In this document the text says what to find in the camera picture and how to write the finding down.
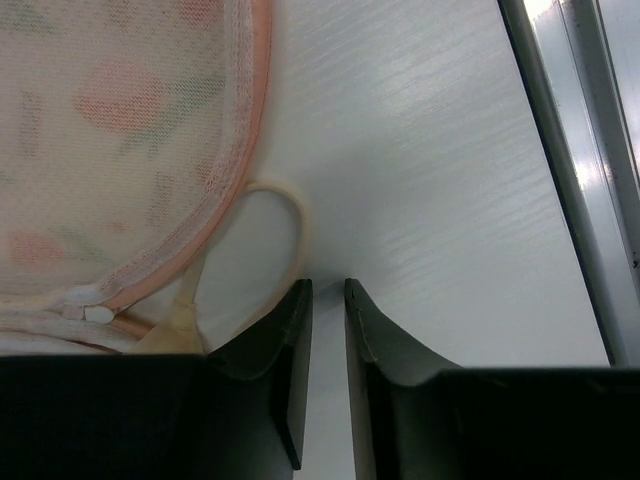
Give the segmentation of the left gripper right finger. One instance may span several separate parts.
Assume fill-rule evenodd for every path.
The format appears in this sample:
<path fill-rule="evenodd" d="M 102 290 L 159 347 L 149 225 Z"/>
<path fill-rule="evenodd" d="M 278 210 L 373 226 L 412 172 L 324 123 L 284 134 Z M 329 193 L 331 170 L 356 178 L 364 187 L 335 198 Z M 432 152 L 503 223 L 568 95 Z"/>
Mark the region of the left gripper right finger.
<path fill-rule="evenodd" d="M 344 285 L 360 479 L 635 479 L 635 368 L 465 368 Z"/>

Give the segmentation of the floral mesh laundry bag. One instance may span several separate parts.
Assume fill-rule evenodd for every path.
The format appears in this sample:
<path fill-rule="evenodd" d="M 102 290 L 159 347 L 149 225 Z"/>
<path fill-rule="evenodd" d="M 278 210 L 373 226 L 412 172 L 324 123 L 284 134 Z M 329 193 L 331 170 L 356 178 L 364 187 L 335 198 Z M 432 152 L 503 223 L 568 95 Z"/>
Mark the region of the floral mesh laundry bag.
<path fill-rule="evenodd" d="M 124 352 L 245 183 L 268 1 L 1 5 L 1 352 Z"/>

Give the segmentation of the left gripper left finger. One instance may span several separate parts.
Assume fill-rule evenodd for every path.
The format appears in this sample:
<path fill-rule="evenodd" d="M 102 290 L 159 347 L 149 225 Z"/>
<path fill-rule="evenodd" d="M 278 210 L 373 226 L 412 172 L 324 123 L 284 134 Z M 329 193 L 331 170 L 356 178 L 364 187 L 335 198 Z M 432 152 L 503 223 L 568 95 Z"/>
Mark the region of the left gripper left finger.
<path fill-rule="evenodd" d="M 5 479 L 289 479 L 302 463 L 313 287 L 208 355 L 1 361 Z"/>

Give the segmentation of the beige bra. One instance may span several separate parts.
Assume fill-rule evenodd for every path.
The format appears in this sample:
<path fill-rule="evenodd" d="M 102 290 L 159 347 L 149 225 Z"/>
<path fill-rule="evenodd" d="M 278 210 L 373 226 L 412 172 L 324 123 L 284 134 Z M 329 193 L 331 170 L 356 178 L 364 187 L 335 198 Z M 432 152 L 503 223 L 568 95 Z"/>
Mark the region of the beige bra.
<path fill-rule="evenodd" d="M 136 353 L 203 354 L 245 332 L 305 268 L 309 217 L 283 183 L 245 181 L 179 272 L 167 313 L 136 335 Z"/>

